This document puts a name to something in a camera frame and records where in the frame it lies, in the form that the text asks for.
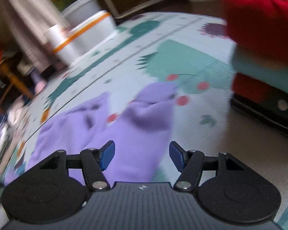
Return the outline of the purple sweatshirt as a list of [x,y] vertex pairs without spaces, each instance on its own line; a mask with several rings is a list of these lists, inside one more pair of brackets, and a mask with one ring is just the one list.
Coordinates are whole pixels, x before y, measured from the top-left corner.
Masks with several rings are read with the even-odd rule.
[[170,142],[176,90],[169,82],[146,86],[111,124],[106,92],[56,115],[42,126],[25,169],[57,150],[79,154],[113,140],[115,155],[104,172],[108,182],[151,181]]

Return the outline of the patterned foam play mat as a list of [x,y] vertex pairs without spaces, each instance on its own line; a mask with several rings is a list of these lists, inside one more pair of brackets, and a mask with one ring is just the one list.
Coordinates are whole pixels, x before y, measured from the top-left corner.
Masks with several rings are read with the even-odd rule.
[[232,92],[222,19],[147,13],[17,113],[0,229],[288,229],[288,95]]

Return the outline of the white box orange band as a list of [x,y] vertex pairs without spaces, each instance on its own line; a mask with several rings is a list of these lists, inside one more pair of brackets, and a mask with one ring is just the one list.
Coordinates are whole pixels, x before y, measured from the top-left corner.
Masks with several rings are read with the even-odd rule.
[[115,35],[115,27],[112,15],[102,10],[67,33],[57,24],[49,28],[44,36],[55,56],[67,66],[71,66],[82,55]]

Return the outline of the teal folded garment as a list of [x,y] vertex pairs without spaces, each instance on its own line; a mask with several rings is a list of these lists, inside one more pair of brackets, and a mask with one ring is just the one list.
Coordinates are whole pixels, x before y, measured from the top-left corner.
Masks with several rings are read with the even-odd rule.
[[233,50],[233,69],[288,93],[288,64],[258,56],[240,46]]

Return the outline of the white tub container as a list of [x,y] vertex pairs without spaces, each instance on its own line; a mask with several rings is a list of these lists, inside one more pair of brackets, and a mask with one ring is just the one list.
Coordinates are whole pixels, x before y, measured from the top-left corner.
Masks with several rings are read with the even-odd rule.
[[74,28],[100,11],[98,0],[77,0],[63,10],[62,15]]

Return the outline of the red folded garment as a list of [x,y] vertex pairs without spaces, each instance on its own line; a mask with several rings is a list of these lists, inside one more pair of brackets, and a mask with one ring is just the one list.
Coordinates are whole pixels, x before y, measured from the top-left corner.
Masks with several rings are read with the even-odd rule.
[[288,0],[224,0],[224,7],[233,41],[288,64]]

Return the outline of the beige curtain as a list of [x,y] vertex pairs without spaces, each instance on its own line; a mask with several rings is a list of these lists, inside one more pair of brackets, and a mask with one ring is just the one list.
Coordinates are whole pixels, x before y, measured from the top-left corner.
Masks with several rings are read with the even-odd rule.
[[57,58],[45,47],[45,32],[69,23],[51,0],[0,0],[2,17],[26,59],[42,73]]

